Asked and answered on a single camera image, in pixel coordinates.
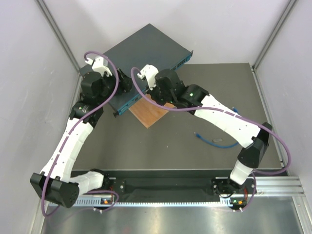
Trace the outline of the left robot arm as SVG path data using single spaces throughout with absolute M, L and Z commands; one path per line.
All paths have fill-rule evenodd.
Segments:
M 80 195 L 91 190 L 109 191 L 111 182 L 107 172 L 91 169 L 85 174 L 71 177 L 73 165 L 89 134 L 103 114 L 101 104 L 110 95 L 121 95 L 132 88 L 131 79 L 117 68 L 118 80 L 108 68 L 103 72 L 91 71 L 83 76 L 80 100 L 73 106 L 65 132 L 51 159 L 41 172 L 33 173 L 30 183 L 37 195 L 45 201 L 70 208 Z

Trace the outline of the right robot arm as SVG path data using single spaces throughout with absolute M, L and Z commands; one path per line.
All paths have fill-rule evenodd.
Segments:
M 222 105 L 205 89 L 195 84 L 184 85 L 173 70 L 159 71 L 149 65 L 138 76 L 147 80 L 147 93 L 158 105 L 170 103 L 178 109 L 186 108 L 191 115 L 210 122 L 242 146 L 227 185 L 233 193 L 243 190 L 247 177 L 258 168 L 266 152 L 272 126 L 265 122 L 258 127 L 241 120 L 239 114 Z

